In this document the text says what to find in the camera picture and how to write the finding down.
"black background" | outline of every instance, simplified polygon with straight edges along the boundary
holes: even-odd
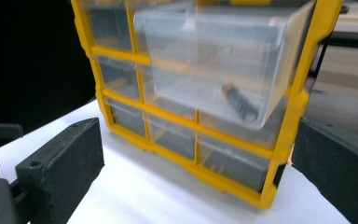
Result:
[[[29,133],[94,96],[74,19],[66,0],[0,0],[0,123]]]

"plastic bin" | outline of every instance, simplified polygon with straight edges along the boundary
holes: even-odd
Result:
[[[134,63],[104,56],[94,56],[94,59],[100,64],[103,83],[108,90],[139,100]]]
[[[193,4],[170,4],[136,12],[135,29],[145,33],[157,93],[260,130],[293,77],[312,8],[198,7],[196,14]],[[232,84],[237,100],[223,91]],[[246,106],[253,119],[245,119]]]
[[[130,29],[124,1],[83,0],[94,43],[111,49],[131,50]]]
[[[194,120],[194,108],[170,101],[164,98],[164,95],[161,95],[156,91],[156,83],[158,83],[157,86],[161,85],[160,82],[164,81],[164,77],[157,79],[151,74],[150,67],[141,66],[141,71],[144,82],[144,98],[146,103],[155,105],[183,118]]]
[[[194,160],[194,131],[151,114],[145,114],[144,119],[148,122],[151,141]]]
[[[260,191],[269,161],[239,148],[199,134],[200,163],[207,169]]]
[[[113,99],[105,98],[105,101],[111,105],[116,124],[145,137],[145,124],[141,110]]]
[[[262,147],[273,149],[281,128],[287,99],[282,98],[260,130],[249,130],[237,123],[231,123],[206,113],[200,113],[200,124],[216,129],[219,132],[239,137],[245,141],[256,143]]]

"yellow frame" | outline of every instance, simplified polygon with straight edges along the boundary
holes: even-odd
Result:
[[[280,165],[286,164],[289,154],[291,152],[293,143],[296,138],[297,125],[300,117],[303,115],[309,100],[309,94],[304,90],[304,84],[307,78],[307,74],[310,69],[310,64],[314,52],[316,51],[318,43],[325,37],[327,37],[336,24],[338,13],[342,5],[343,0],[317,0],[315,9],[310,21],[310,28],[304,47],[300,56],[300,60],[296,69],[296,75],[290,88],[286,91],[288,97],[287,108],[284,113],[283,122],[275,148],[261,147],[255,143],[240,139],[238,137],[229,135],[228,133],[222,133],[211,128],[204,127],[199,124],[200,114],[198,111],[195,113],[195,119],[189,120],[182,118],[178,115],[164,111],[149,105],[144,101],[143,81],[142,74],[137,72],[138,88],[140,94],[140,100],[133,100],[131,98],[122,96],[118,93],[107,90],[103,85],[102,73],[100,66],[96,61],[92,59],[92,55],[104,55],[119,60],[131,61],[136,64],[149,65],[149,58],[138,53],[136,36],[132,24],[133,11],[130,7],[127,7],[127,18],[129,21],[130,37],[132,43],[132,51],[121,51],[118,49],[108,49],[99,46],[95,46],[92,34],[90,30],[89,20],[87,17],[87,11],[81,8],[78,4],[79,0],[72,0],[72,6],[75,12],[75,24],[79,35],[82,48],[85,50],[86,55],[89,57],[91,68],[96,81],[96,97],[101,112],[103,113],[107,127],[114,133],[124,137],[130,143],[136,145],[140,149],[155,152],[168,160],[174,161],[183,167],[185,167],[191,174],[195,175],[200,180],[207,184],[233,194],[248,203],[253,204],[259,208],[269,208],[273,202],[273,198],[276,194],[277,187],[273,184],[277,169]],[[233,5],[238,4],[256,4],[266,5],[270,0],[231,0]],[[205,0],[204,2],[213,2],[213,0]],[[130,0],[127,0],[126,6],[130,4]],[[270,160],[266,180],[261,192],[256,192],[252,189],[245,187],[233,180],[223,177],[215,172],[212,172],[199,164],[199,144],[195,141],[195,160],[191,161],[174,154],[168,149],[154,144],[150,140],[150,133],[148,132],[148,124],[145,123],[145,137],[137,135],[127,129],[115,124],[113,115],[111,113],[110,105],[108,105],[104,98],[109,97],[120,101],[123,104],[133,106],[141,109],[144,112],[153,114],[160,118],[167,119],[173,123],[180,124],[191,130],[194,130],[195,139],[197,139],[198,133],[207,134],[213,138],[216,138],[222,142],[235,145],[243,150],[250,151],[260,157]]]

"yellow storage organizer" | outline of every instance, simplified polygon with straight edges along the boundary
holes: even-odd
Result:
[[[72,0],[107,127],[259,208],[273,202],[314,52],[341,4]]]

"table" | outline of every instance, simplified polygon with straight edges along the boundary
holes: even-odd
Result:
[[[0,147],[0,178],[67,126],[98,117],[105,166],[68,223],[349,223],[287,165],[269,210],[259,210],[200,182],[182,167],[111,133],[96,101]]]

